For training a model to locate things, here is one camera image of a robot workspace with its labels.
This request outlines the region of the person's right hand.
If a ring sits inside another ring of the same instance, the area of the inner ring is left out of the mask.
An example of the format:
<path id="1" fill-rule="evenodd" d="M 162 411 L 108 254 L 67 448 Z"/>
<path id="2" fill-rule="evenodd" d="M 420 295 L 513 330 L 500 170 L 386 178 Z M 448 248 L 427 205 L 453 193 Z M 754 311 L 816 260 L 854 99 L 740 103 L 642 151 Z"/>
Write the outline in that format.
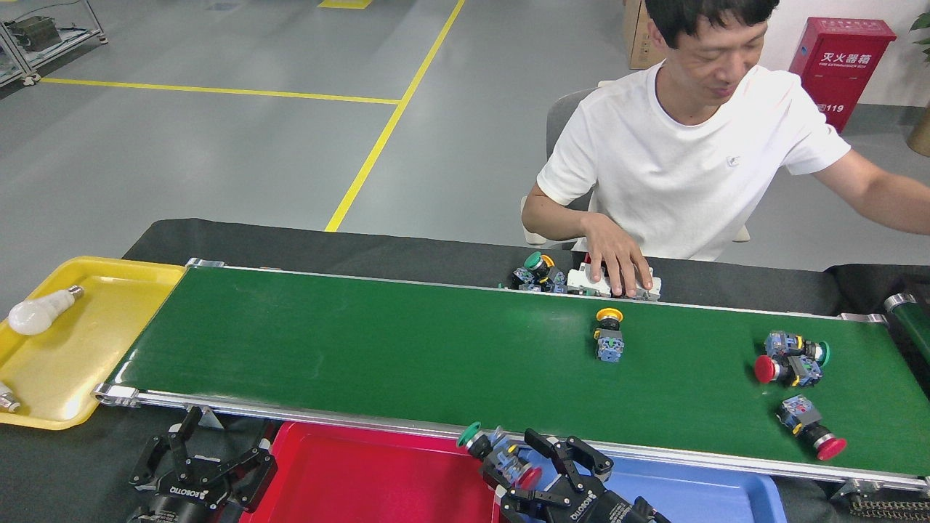
<path id="1" fill-rule="evenodd" d="M 584 213 L 581 231 L 587 239 L 591 264 L 607 270 L 613 294 L 635 296 L 637 288 L 651 291 L 653 278 L 637 242 L 601 213 Z"/>

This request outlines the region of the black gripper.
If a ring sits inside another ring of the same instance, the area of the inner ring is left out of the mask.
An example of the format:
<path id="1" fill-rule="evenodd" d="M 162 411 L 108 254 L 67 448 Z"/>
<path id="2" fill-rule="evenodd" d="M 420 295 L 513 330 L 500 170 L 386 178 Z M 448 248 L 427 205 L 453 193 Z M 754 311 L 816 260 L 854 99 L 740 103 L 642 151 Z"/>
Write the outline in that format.
<path id="1" fill-rule="evenodd" d="M 516 446 L 485 453 L 480 459 L 482 478 L 508 522 L 522 522 L 525 516 L 545 522 L 658 522 L 658 510 L 643 497 L 629 502 L 595 480 L 608 479 L 613 461 L 581 438 L 559 439 L 526 429 L 525 443 L 549 459 L 565 479 L 539 490 L 541 467 L 522 457 Z M 577 466 L 592 473 L 588 479 L 593 480 L 585 480 Z"/>
<path id="2" fill-rule="evenodd" d="M 205 466 L 186 446 L 202 417 L 200 408 L 189 408 L 181 423 L 165 436 L 151 437 L 143 447 L 129 481 L 138 490 L 153 491 L 142 507 L 143 522 L 217 522 L 226 504 L 254 512 L 268 490 L 277 463 L 266 437 L 258 437 L 239 457 L 222 461 L 203 477 Z M 157 477 L 166 456 L 172 467 Z"/>

